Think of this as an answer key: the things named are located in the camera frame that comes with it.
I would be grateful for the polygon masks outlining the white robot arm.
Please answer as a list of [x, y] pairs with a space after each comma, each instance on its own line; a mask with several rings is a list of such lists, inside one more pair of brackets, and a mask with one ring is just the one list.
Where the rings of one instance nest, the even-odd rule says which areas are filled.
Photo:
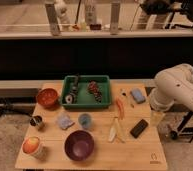
[[193, 66], [179, 64], [158, 72], [155, 87], [149, 94], [149, 104], [155, 111], [168, 111], [175, 101], [193, 112]]

